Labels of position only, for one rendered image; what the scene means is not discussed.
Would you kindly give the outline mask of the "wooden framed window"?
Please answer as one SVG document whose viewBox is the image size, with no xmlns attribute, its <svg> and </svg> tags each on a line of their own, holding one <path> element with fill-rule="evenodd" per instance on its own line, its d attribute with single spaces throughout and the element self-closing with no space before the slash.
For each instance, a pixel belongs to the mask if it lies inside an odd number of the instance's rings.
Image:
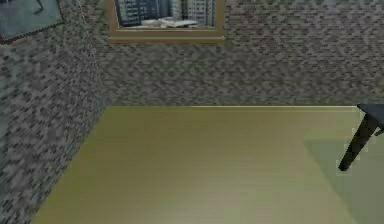
<svg viewBox="0 0 384 224">
<path fill-rule="evenodd" d="M 218 43 L 225 0 L 105 0 L 108 42 Z"/>
</svg>

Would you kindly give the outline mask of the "dark framed wall picture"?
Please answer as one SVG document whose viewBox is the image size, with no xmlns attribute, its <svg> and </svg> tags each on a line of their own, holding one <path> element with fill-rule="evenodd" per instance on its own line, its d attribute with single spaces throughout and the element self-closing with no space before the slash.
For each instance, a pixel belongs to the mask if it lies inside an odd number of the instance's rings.
<svg viewBox="0 0 384 224">
<path fill-rule="evenodd" d="M 0 44 L 63 22 L 59 0 L 0 0 Z"/>
</svg>

